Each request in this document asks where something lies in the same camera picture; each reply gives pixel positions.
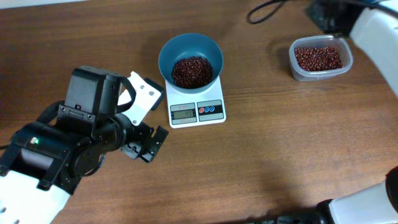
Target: blue bowl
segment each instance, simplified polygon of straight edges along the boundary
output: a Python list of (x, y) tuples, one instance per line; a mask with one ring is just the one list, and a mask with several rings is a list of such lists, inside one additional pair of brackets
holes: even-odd
[[(178, 87), (173, 78), (174, 64), (181, 59), (199, 56), (206, 58), (213, 67), (211, 82), (203, 87), (187, 89)], [(182, 34), (169, 40), (160, 51), (159, 70), (166, 81), (182, 93), (202, 93), (213, 86), (224, 65), (220, 47), (209, 37), (202, 34)]]

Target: white scale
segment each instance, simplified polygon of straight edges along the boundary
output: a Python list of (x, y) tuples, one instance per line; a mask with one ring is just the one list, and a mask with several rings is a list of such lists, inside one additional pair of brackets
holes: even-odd
[(202, 93), (181, 93), (166, 81), (169, 121), (172, 128), (222, 123), (226, 119), (220, 77)]

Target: clear plastic container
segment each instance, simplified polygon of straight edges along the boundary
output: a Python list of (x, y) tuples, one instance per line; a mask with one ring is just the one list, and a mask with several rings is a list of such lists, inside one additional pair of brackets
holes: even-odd
[[(294, 49), (299, 47), (334, 47), (339, 53), (343, 68), (320, 72), (305, 71), (299, 66), (296, 56), (294, 55)], [(297, 81), (317, 81), (335, 77), (347, 72), (353, 65), (353, 54), (351, 53), (347, 42), (342, 38), (335, 38), (332, 35), (319, 35), (296, 40), (290, 46), (289, 57), (290, 68), (292, 69), (293, 77)]]

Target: red beans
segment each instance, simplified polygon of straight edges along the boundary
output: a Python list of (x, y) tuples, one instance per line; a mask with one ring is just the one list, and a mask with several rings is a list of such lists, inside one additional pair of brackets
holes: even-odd
[(294, 54), (298, 65), (309, 72), (342, 68), (340, 56), (334, 47), (297, 48)]
[(190, 57), (174, 65), (172, 77), (179, 87), (199, 88), (211, 82), (213, 68), (205, 58)]

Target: wood grain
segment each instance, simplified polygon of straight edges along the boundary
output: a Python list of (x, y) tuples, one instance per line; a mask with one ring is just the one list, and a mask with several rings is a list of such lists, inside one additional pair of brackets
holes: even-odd
[(65, 98), (80, 65), (164, 85), (157, 68), (173, 36), (210, 36), (224, 53), (227, 120), (171, 129), (167, 102), (145, 122), (170, 134), (150, 165), (109, 153), (54, 223), (223, 223), (305, 208), (376, 184), (398, 164), (398, 101), (350, 43), (352, 69), (296, 82), (288, 49), (320, 31), (306, 1), (251, 26), (260, 1), (98, 0), (0, 11), (0, 143)]

